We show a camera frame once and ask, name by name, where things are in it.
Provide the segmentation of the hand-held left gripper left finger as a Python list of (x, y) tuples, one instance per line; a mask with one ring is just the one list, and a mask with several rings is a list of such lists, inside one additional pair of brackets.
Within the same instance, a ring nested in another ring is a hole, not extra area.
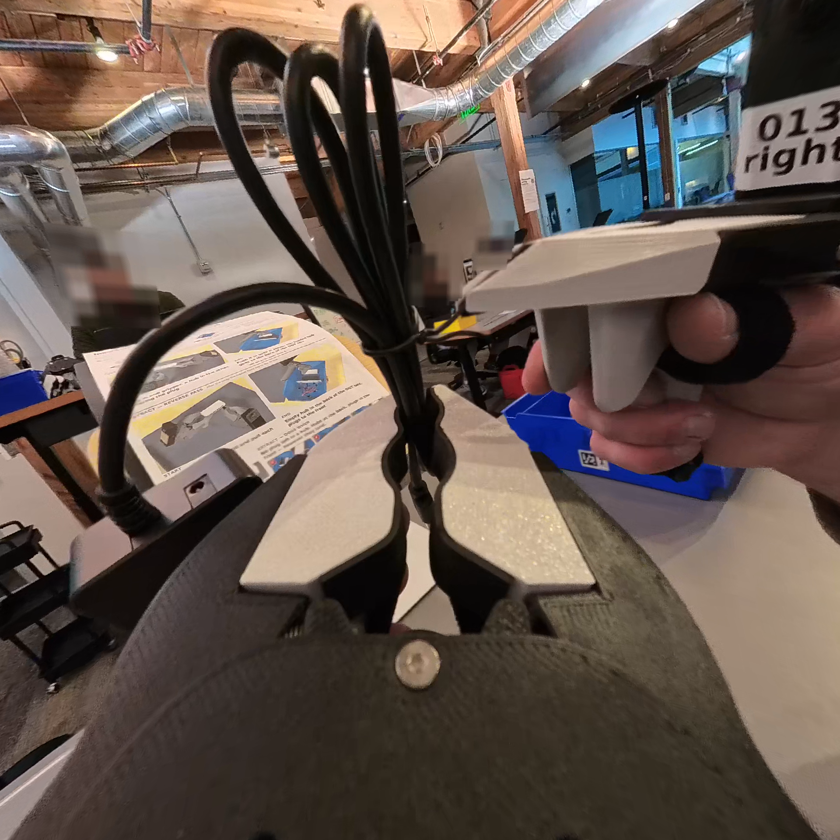
[(405, 473), (395, 404), (376, 403), (339, 425), (303, 459), (240, 588), (333, 600), (367, 633), (387, 634), (406, 573)]

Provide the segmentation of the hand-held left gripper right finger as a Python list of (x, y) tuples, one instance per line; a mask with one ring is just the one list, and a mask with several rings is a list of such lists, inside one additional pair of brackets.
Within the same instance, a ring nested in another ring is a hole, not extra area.
[(540, 599), (594, 593), (593, 572), (529, 447), (443, 385), (427, 398), (437, 478), (430, 564), (460, 632), (479, 634), (500, 602), (533, 616)]

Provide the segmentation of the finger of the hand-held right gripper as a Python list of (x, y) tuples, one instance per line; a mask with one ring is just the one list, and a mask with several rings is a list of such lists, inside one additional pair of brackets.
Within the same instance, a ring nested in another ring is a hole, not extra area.
[(543, 238), (464, 288), (470, 312), (547, 310), (687, 297), (709, 280), (724, 235), (801, 223), (803, 215), (682, 218)]

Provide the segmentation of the black multi-port usb hub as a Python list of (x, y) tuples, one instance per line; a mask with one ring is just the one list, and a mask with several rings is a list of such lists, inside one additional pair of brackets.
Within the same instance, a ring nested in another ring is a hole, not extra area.
[(186, 556), (262, 480), (219, 449), (143, 494), (161, 512), (149, 532), (130, 537), (110, 518), (91, 526), (70, 547), (70, 609), (130, 631)]

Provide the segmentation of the person's right hand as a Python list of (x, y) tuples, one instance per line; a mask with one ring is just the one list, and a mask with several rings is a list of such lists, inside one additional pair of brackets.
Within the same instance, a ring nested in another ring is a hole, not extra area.
[(716, 466), (777, 471), (839, 502), (838, 288), (785, 289), (794, 319), (781, 362), (740, 385), (712, 385), (698, 402), (666, 400), (652, 374), (617, 413), (595, 405), (589, 373), (568, 391), (570, 413), (591, 430), (591, 449), (616, 466), (657, 474), (699, 454)]

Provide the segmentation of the long grey-top desk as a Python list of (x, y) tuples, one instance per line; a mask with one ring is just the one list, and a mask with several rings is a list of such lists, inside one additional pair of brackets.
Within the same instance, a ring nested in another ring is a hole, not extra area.
[(487, 409), (484, 381), (499, 380), (506, 368), (521, 369), (536, 337), (530, 310), (462, 314), (434, 322), (425, 351), (433, 364), (455, 362), (472, 402)]

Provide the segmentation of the blue plastic bin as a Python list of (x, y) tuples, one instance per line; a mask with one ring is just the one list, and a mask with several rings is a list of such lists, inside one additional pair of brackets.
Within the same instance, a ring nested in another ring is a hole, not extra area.
[(592, 452), (591, 431), (573, 420), (569, 403), (567, 395), (554, 392), (524, 395), (507, 406), (503, 415), (532, 452), (547, 456), (560, 469), (581, 475), (701, 501), (729, 497), (743, 476), (743, 469), (709, 464), (699, 466), (685, 481), (619, 468)]
[(43, 385), (43, 372), (33, 369), (1, 377), (1, 416), (45, 402), (49, 396)]

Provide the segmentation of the printed instruction sheet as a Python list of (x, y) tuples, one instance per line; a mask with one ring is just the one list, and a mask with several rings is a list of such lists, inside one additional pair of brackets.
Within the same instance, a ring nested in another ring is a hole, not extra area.
[(320, 310), (328, 329), (255, 311), (204, 327), (157, 361), (136, 398), (125, 468), (142, 490), (226, 448), (266, 479), (389, 390)]

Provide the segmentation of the black wheeled bin rack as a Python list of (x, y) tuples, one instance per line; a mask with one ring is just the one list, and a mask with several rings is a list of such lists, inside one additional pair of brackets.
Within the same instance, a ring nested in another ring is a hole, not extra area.
[(1, 525), (2, 575), (26, 568), (34, 576), (15, 590), (1, 584), (1, 638), (38, 668), (48, 693), (54, 694), (63, 677), (115, 650), (118, 640), (107, 625), (75, 613), (60, 629), (47, 626), (49, 615), (70, 609), (70, 567), (58, 564), (42, 540), (35, 526), (18, 520)]

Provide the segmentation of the cluster of silver pipes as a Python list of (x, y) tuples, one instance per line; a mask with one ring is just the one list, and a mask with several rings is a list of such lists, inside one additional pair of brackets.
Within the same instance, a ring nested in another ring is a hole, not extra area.
[(21, 218), (43, 227), (46, 217), (35, 205), (23, 168), (32, 167), (52, 195), (66, 224), (88, 227), (81, 185), (66, 146), (52, 133), (16, 125), (1, 128), (2, 200)]

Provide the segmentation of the grey sprinkler pipe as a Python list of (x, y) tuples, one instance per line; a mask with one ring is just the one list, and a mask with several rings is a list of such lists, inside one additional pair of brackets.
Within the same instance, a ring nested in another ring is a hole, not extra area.
[(130, 48), (125, 43), (109, 44), (100, 41), (63, 41), (63, 40), (39, 40), (39, 39), (15, 39), (2, 38), (1, 51), (19, 53), (60, 53), (60, 54), (99, 54), (102, 52), (113, 53), (117, 56), (127, 56)]

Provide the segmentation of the silver spiral air duct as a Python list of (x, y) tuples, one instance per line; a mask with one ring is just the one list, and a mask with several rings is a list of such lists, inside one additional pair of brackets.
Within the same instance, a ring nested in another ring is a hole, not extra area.
[(478, 107), (601, 5), (603, 1), (541, 2), (496, 42), (477, 68), (446, 87), (395, 80), (399, 125), (442, 122)]
[(172, 87), (154, 91), (105, 123), (89, 129), (55, 131), (71, 162), (81, 168), (131, 161), (184, 130), (212, 130), (207, 90)]

